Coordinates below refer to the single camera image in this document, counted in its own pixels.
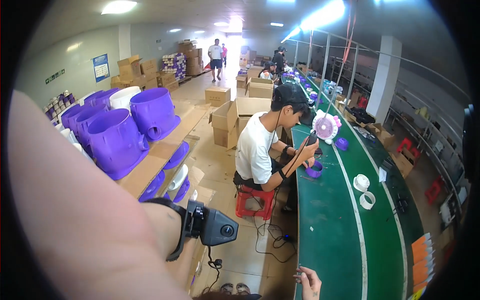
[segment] poster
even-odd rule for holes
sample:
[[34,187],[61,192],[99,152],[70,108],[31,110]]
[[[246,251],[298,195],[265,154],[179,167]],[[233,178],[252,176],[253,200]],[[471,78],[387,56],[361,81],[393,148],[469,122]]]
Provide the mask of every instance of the poster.
[[95,72],[96,82],[100,82],[105,78],[110,77],[108,69],[108,56],[106,54],[93,58],[93,69]]

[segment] red stool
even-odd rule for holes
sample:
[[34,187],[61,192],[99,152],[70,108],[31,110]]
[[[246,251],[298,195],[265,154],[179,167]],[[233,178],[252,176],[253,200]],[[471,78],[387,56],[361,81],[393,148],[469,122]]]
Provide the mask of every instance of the red stool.
[[[243,216],[255,215],[263,217],[264,220],[269,220],[272,217],[273,196],[275,195],[275,190],[270,192],[257,191],[245,185],[242,185],[241,189],[244,192],[238,192],[237,207],[235,208],[235,214],[237,217],[241,218]],[[263,209],[259,211],[245,209],[247,199],[253,197],[259,197],[265,202]]]
[[438,175],[437,179],[432,183],[432,186],[425,192],[429,205],[432,205],[435,199],[437,199],[443,185],[444,181],[442,180],[442,176]]
[[367,108],[368,99],[365,97],[360,98],[359,108]]
[[417,162],[418,162],[417,158],[420,157],[420,151],[419,151],[417,148],[413,147],[413,148],[410,149],[410,152],[413,154],[413,156],[415,156],[415,164],[414,164],[414,166],[416,166],[416,165],[417,165]]
[[403,146],[405,146],[407,150],[410,150],[410,148],[412,147],[412,141],[409,140],[408,138],[404,138],[403,141],[400,143],[400,146],[398,146],[398,148],[396,149],[396,151],[399,153],[402,152]]

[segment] white paper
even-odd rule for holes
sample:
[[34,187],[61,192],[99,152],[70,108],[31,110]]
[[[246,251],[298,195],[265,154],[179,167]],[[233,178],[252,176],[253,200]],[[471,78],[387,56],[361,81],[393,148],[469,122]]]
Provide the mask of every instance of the white paper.
[[379,174],[378,174],[378,182],[385,182],[387,180],[387,171],[382,169],[382,167],[379,168]]

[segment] wall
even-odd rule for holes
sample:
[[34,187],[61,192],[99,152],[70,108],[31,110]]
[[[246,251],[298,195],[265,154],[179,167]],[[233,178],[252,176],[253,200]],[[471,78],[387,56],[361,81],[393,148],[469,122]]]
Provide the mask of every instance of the wall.
[[[182,30],[169,32],[174,28],[181,28]],[[203,48],[203,61],[204,66],[206,66],[210,62],[207,54],[208,48],[215,43],[216,38],[220,39],[220,44],[224,43],[226,35],[221,31],[194,33],[197,30],[201,30],[201,28],[160,23],[132,24],[132,55],[139,54],[144,60],[158,59],[158,69],[160,70],[162,56],[177,52],[179,41],[197,39],[197,48]]]
[[[75,44],[79,46],[67,50]],[[65,90],[81,98],[92,91],[110,89],[110,78],[99,83],[95,81],[92,58],[102,54],[108,54],[110,76],[117,75],[118,26],[92,30],[67,38],[24,60],[18,71],[15,89],[25,92],[40,107]],[[45,84],[48,77],[62,69],[65,69],[65,74]]]

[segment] sign board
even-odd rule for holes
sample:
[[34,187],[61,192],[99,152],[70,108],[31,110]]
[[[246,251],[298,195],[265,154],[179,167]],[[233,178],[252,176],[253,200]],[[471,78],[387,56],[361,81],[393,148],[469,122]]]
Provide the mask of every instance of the sign board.
[[95,81],[100,82],[110,77],[108,69],[108,56],[106,54],[93,58],[93,69],[95,72]]
[[56,72],[55,74],[53,74],[52,76],[48,77],[47,79],[45,79],[45,84],[51,83],[55,78],[57,78],[57,77],[59,77],[63,74],[65,74],[65,69],[62,69],[62,70]]

